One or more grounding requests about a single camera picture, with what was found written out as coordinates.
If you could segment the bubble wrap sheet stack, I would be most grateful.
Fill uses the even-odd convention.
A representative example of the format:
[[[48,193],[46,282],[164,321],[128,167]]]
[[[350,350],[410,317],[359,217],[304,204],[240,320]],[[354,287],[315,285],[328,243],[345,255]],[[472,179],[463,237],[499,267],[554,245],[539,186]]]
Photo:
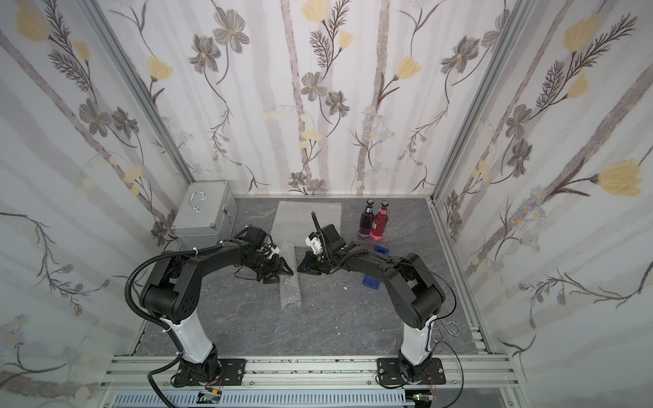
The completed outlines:
[[[333,224],[341,229],[342,205],[328,202],[280,202],[277,206],[271,236],[276,244],[292,244],[307,248],[305,239],[316,227],[311,214],[315,212],[321,227]]]

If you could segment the pink red bottle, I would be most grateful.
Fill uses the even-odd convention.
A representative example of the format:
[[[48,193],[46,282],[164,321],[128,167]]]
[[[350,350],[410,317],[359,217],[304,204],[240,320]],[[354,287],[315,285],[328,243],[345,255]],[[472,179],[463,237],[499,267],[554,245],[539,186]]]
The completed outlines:
[[[381,241],[384,237],[384,233],[389,222],[388,210],[389,202],[382,201],[381,208],[372,223],[371,238],[374,239],[374,241]]]

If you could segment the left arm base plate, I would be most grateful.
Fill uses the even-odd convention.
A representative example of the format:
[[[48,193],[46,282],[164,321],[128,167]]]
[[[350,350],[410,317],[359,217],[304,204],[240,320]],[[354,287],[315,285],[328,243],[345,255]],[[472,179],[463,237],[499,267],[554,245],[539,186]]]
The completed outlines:
[[[246,359],[208,360],[190,363],[182,360],[171,377],[175,388],[186,386],[240,386],[245,373]]]

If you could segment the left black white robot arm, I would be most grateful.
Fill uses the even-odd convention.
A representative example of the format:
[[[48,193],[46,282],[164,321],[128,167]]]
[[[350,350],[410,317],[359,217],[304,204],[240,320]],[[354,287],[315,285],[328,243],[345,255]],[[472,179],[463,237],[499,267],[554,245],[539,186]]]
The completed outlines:
[[[139,309],[173,339],[180,361],[171,378],[175,388],[216,382],[224,368],[215,344],[200,323],[203,279],[226,267],[246,267],[255,280],[273,284],[294,272],[270,235],[258,227],[248,227],[235,237],[209,248],[165,252],[153,269],[139,296]]]

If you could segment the blue tape dispenser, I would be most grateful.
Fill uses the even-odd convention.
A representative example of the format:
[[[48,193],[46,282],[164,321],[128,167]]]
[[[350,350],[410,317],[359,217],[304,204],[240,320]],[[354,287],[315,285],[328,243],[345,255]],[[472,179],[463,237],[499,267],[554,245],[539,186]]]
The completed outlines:
[[[387,258],[389,257],[389,248],[385,248],[384,246],[375,246],[373,248],[373,252],[375,255],[380,255],[382,258]],[[378,290],[379,287],[381,286],[380,280],[373,278],[370,275],[365,275],[363,280],[362,280],[362,285],[365,287],[369,287],[374,290]]]

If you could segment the metal tongs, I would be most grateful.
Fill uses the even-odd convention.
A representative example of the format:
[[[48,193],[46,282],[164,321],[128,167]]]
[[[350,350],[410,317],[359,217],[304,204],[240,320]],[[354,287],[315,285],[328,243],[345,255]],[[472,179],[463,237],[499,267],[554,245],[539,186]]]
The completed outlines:
[[[430,324],[432,342],[440,343],[446,336],[457,338],[460,335],[461,329],[458,327],[457,322],[452,319],[453,314],[454,311],[452,310],[445,314],[435,315]]]

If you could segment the grey metal case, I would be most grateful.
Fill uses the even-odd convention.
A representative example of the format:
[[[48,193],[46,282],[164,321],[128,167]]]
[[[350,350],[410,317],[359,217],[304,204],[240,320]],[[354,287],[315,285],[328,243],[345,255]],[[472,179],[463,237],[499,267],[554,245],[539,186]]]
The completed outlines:
[[[226,181],[189,186],[172,223],[172,232],[187,249],[214,246],[231,238],[237,204]]]

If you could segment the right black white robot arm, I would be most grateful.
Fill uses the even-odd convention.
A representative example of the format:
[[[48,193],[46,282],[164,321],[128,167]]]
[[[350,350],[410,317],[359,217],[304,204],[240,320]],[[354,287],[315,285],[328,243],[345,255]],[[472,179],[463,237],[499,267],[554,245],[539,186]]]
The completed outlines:
[[[359,243],[346,242],[333,224],[321,226],[311,214],[316,230],[298,272],[331,275],[344,270],[368,275],[384,284],[396,314],[404,323],[403,343],[398,354],[400,373],[409,383],[423,375],[430,364],[432,326],[446,296],[420,256],[409,253],[391,257],[371,251]]]

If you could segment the dark purple bottle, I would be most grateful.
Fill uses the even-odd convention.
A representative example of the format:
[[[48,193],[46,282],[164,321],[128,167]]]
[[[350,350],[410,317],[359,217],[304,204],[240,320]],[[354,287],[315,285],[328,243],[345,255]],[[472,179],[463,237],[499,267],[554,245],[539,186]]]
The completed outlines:
[[[372,225],[374,222],[374,200],[367,199],[366,207],[361,215],[360,224],[358,229],[358,236],[362,239],[370,237],[372,232]]]

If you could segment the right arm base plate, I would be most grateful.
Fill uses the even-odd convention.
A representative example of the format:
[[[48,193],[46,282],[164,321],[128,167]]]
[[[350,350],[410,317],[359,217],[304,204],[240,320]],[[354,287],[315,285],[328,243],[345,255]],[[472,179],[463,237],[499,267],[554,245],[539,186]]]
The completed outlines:
[[[447,383],[442,362],[438,358],[427,359],[415,367],[407,360],[389,357],[377,359],[376,364],[377,381],[384,387]]]

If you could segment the single bubble wrap sheet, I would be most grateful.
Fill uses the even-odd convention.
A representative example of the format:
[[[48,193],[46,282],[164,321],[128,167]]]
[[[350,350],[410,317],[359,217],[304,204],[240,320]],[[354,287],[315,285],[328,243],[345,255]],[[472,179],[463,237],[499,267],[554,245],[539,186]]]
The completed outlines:
[[[280,275],[281,307],[282,310],[298,309],[301,307],[302,301],[295,247],[291,243],[281,243],[279,248],[282,258],[284,258],[289,269],[292,271],[292,275]]]

